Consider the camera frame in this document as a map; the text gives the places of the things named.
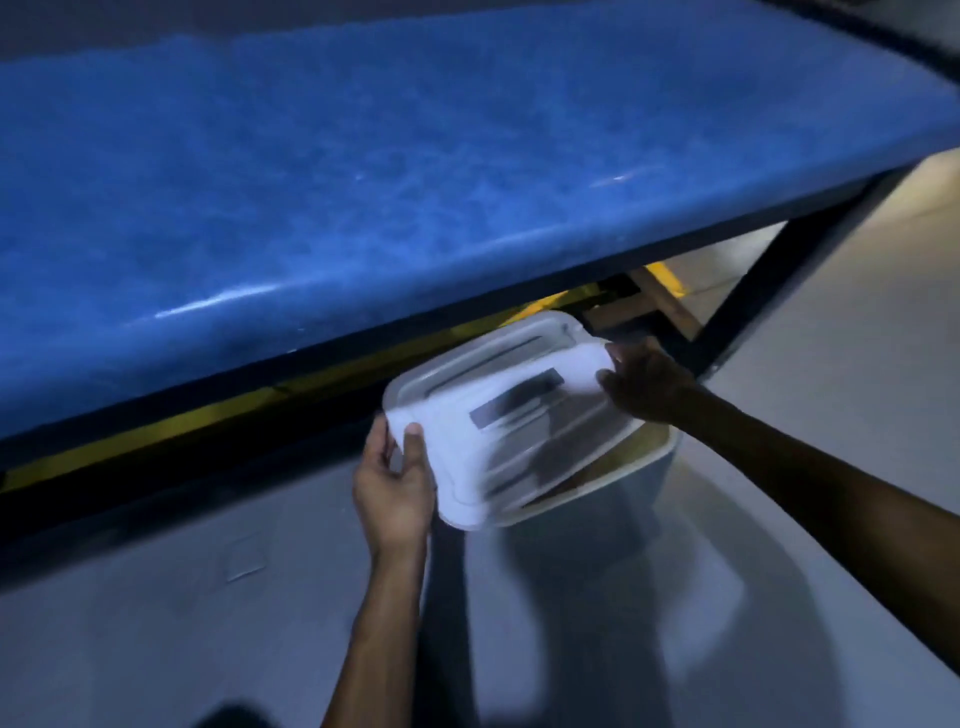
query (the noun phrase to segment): hand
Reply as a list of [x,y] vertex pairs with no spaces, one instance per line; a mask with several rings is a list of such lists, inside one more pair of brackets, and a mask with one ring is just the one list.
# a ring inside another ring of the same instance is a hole
[[353,502],[374,562],[398,555],[425,559],[426,537],[437,501],[423,428],[407,425],[399,473],[390,470],[395,448],[387,418],[377,415],[367,435],[363,459],[353,474]]
[[616,372],[601,369],[597,381],[617,407],[654,423],[674,424],[681,395],[699,387],[653,336],[639,344],[608,344]]

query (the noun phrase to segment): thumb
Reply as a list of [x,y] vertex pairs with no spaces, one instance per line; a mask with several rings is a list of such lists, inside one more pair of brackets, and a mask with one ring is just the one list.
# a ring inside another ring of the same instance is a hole
[[611,372],[609,369],[601,369],[597,372],[597,381],[603,387],[604,392],[614,402],[623,401],[625,392],[625,382],[623,377]]
[[414,468],[426,468],[426,444],[423,442],[423,427],[410,423],[403,430],[403,468],[409,473]]

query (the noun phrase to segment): container lid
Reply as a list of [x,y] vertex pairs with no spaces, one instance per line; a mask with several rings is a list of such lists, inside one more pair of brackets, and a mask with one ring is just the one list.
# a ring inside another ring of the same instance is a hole
[[642,425],[597,383],[597,370],[612,368],[605,343],[572,316],[546,311],[390,383],[390,429],[423,425],[444,521],[465,530],[494,522]]

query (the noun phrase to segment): person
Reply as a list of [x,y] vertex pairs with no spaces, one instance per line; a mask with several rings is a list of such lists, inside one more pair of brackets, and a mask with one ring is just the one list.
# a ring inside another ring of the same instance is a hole
[[[736,466],[951,669],[960,673],[960,517],[806,445],[712,394],[648,338],[609,345],[597,373],[620,409],[670,424]],[[370,585],[324,728],[411,720],[420,588],[435,507],[423,432],[403,466],[377,416],[353,493],[371,551]]]

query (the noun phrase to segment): blue tabletop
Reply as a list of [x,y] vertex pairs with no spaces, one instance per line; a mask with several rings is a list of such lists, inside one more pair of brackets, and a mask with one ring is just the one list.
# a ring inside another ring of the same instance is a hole
[[955,87],[752,0],[172,36],[0,99],[0,437],[960,145]]

